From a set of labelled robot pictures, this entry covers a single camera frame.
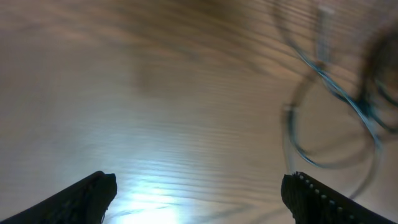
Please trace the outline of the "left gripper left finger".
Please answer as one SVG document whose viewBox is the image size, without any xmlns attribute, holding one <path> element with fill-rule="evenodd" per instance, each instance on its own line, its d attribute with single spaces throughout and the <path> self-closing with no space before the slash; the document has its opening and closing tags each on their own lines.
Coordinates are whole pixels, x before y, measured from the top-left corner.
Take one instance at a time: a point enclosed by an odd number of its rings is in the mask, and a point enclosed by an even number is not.
<svg viewBox="0 0 398 224">
<path fill-rule="evenodd" d="M 102 224 L 117 188 L 115 174 L 97 171 L 1 224 Z"/>
</svg>

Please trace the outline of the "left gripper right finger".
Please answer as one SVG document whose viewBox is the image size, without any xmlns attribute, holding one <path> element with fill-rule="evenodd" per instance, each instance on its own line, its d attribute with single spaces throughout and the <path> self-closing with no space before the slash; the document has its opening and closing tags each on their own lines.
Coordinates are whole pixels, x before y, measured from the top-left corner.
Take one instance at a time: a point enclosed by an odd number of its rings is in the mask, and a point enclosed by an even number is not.
<svg viewBox="0 0 398 224">
<path fill-rule="evenodd" d="M 296 224 L 395 224 L 304 172 L 284 175 L 281 197 Z"/>
</svg>

